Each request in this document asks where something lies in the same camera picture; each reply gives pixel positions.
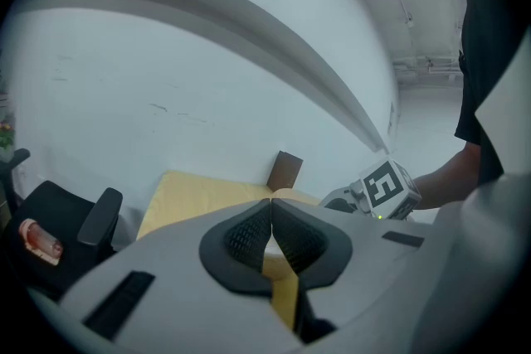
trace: person's arm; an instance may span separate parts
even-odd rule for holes
[[[463,150],[441,168],[416,178],[422,201],[415,209],[439,208],[448,202],[466,199],[478,184],[480,154],[480,146],[467,142]]]

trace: white wall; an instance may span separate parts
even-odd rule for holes
[[[462,89],[416,87],[400,91],[401,116],[392,153],[413,178],[435,171],[458,153],[465,142],[454,136]],[[414,211],[416,221],[431,223],[438,209]]]
[[[395,80],[363,5],[252,1],[327,60],[392,146]],[[117,245],[135,237],[167,169],[263,184],[281,149],[304,159],[295,188],[323,197],[381,156],[256,63],[176,26],[63,7],[19,12],[3,30],[16,143],[32,152],[21,195],[46,179],[91,200],[116,188]]]

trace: red object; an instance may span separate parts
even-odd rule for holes
[[[18,228],[18,233],[34,249],[59,259],[63,253],[62,243],[42,229],[35,220],[27,218]]]

